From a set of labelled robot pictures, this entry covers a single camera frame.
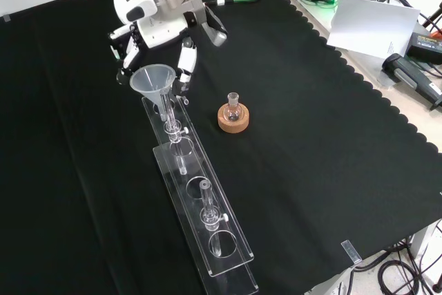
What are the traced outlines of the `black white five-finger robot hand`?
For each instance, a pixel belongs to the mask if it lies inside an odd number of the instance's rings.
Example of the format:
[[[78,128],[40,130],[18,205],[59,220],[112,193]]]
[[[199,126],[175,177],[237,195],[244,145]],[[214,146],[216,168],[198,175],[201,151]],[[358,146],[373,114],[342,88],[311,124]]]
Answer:
[[[122,26],[108,33],[110,49],[117,63],[117,82],[127,85],[147,51],[173,41],[181,52],[173,93],[184,96],[189,90],[197,60],[197,47],[189,30],[206,15],[201,0],[113,0]]]

